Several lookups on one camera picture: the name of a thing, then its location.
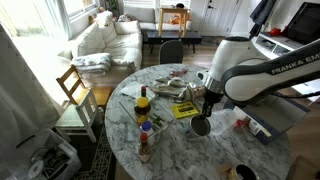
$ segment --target sauce bottle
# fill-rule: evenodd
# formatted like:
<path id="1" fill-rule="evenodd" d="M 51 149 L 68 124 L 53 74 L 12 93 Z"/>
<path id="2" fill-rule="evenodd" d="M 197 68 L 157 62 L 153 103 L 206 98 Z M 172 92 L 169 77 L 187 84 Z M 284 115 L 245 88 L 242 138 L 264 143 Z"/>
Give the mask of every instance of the sauce bottle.
<path id="1" fill-rule="evenodd" d="M 147 133 L 149 145 L 152 146 L 155 142 L 155 135 L 152 129 L 152 123 L 150 121 L 145 121 L 141 124 L 140 129 L 142 132 Z"/>
<path id="2" fill-rule="evenodd" d="M 138 156 L 142 162 L 148 162 L 151 157 L 151 148 L 148 143 L 148 135 L 145 132 L 140 134 Z"/>

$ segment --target yellow bottle cap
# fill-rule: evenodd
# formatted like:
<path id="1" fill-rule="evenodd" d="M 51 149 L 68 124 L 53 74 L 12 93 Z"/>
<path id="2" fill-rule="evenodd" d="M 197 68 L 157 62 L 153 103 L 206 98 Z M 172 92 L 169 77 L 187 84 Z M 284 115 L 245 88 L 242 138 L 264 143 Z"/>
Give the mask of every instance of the yellow bottle cap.
<path id="1" fill-rule="evenodd" d="M 138 107 L 144 108 L 144 107 L 147 107 L 147 106 L 148 106 L 149 100 L 148 100 L 148 98 L 146 98 L 146 97 L 139 97 L 139 98 L 137 99 L 137 101 L 136 101 L 136 104 L 137 104 Z"/>

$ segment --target white marble tabletop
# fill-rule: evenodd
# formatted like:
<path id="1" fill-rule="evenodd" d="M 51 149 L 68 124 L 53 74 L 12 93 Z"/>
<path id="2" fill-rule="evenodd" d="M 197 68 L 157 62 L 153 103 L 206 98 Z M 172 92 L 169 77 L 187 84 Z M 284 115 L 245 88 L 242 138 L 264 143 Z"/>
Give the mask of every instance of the white marble tabletop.
<path id="1" fill-rule="evenodd" d="M 120 90 L 133 81 L 152 86 L 155 78 L 170 77 L 171 71 L 182 69 L 188 70 L 187 74 L 180 76 L 182 79 L 201 84 L 196 72 L 204 68 L 166 64 L 148 67 L 132 74 L 112 93 L 106 108 L 106 132 L 112 151 L 124 169 L 137 180 L 170 180 L 182 179 L 183 172 L 177 166 L 188 168 L 195 165 L 201 170 L 200 179 L 221 179 L 216 168 L 231 162 L 249 165 L 260 179 L 285 179 L 290 167 L 289 142 L 285 134 L 268 145 L 263 145 L 245 129 L 229 128 L 220 136 L 210 134 L 197 141 L 188 141 L 183 128 L 191 117 L 174 120 L 152 147 L 151 159 L 147 163 L 139 160 L 137 147 L 140 131 L 119 103 L 119 99 L 124 96 Z M 172 104 L 162 97 L 155 101 L 161 102 L 162 106 L 168 109 Z M 202 102 L 203 98 L 195 101 L 199 109 Z M 213 111 L 222 109 L 223 105 L 222 101 Z"/>

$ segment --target black chair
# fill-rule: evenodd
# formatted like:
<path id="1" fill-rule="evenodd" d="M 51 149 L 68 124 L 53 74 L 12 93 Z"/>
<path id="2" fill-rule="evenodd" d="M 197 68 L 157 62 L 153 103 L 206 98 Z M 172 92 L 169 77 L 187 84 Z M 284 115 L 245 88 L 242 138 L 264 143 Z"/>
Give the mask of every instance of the black chair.
<path id="1" fill-rule="evenodd" d="M 159 63 L 182 63 L 183 44 L 179 40 L 170 40 L 160 46 Z"/>

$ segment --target cable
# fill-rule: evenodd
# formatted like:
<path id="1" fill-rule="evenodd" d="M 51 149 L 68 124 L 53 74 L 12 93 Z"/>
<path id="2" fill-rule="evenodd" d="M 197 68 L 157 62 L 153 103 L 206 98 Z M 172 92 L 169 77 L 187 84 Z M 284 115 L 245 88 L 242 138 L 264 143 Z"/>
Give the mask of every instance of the cable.
<path id="1" fill-rule="evenodd" d="M 46 150 L 45 152 L 47 152 L 47 151 L 50 150 L 50 149 L 45 148 L 45 147 L 41 147 L 41 148 L 38 148 L 37 150 L 35 150 L 35 151 L 32 153 L 31 157 L 30 157 L 30 163 L 31 163 L 31 164 L 33 164 L 33 162 L 34 162 L 34 161 L 32 160 L 33 156 L 34 156 L 39 150 L 42 150 L 42 149 L 45 149 L 45 150 Z"/>
<path id="2" fill-rule="evenodd" d="M 313 96 L 319 96 L 320 95 L 320 91 L 314 92 L 314 93 L 309 93 L 309 94 L 303 94 L 300 96 L 293 96 L 293 95 L 283 95 L 283 94 L 279 94 L 279 93 L 272 93 L 271 95 L 277 96 L 277 97 L 282 97 L 282 98 L 296 98 L 296 99 L 300 99 L 300 98 L 308 98 L 308 97 L 313 97 Z"/>

